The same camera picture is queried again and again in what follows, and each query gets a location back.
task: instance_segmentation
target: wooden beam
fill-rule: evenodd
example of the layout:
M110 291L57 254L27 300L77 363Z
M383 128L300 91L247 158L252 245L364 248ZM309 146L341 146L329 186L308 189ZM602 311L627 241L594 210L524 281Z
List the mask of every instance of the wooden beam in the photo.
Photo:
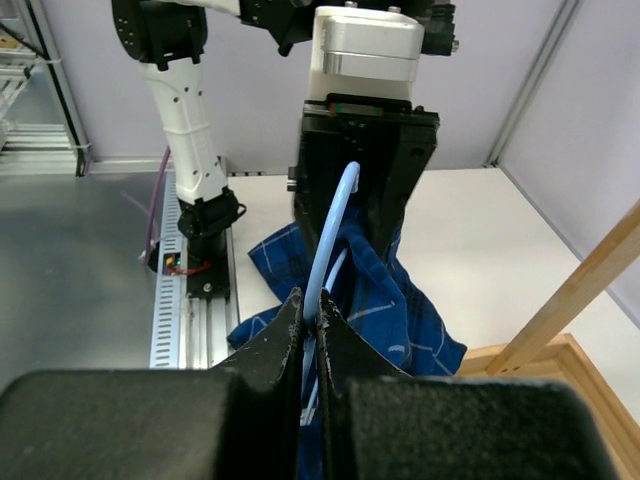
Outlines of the wooden beam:
M517 370L558 335L638 256L640 200L487 366L487 374L517 374Z

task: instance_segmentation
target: black cable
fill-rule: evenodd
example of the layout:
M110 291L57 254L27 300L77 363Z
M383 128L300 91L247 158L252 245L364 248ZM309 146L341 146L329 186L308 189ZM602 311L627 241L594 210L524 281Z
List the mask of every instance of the black cable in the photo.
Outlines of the black cable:
M12 28L7 27L4 24L4 22L2 22L2 21L0 21L0 30L5 32L7 35L9 35L11 38L13 38L20 45L22 45L22 46L28 48L29 50L31 50L33 53L35 53L40 58L43 58L43 59L45 59L47 61L51 60L49 58L49 56L46 55L42 50L40 50L38 47L36 47L36 46L30 44L29 42L27 42L23 37L20 36L20 34L18 32L16 32Z

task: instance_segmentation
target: blue plaid shirt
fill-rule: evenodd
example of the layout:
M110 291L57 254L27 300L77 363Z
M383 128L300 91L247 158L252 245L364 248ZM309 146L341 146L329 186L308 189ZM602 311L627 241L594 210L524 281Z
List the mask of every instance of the blue plaid shirt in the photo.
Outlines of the blue plaid shirt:
M429 299L416 288L396 258L398 230L387 254L387 266L366 240L357 216L343 221L334 248L349 248L332 291L343 317L373 348L411 375L453 375L467 348L455 342ZM284 302L293 287L306 288L311 261L295 224L264 239L249 252L265 281ZM239 348L276 316L280 307L242 322L228 341ZM309 376L309 394L314 375ZM320 416L300 429L299 478L321 480L322 440Z

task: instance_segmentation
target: purple cable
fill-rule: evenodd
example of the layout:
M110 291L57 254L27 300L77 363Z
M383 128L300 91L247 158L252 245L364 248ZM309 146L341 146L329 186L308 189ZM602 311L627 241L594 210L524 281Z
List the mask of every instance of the purple cable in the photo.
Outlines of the purple cable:
M149 204L149 214L147 218L147 233L144 244L144 264L149 263L149 257L151 256L151 239L153 236L153 222L156 218L156 206L158 205L158 195L160 193L160 186L164 179L164 172L167 169L169 163L169 157L171 156L171 148L167 146L160 162L160 168L158 169L158 175L156 176L156 183L153 186L153 193L151 194L151 203Z

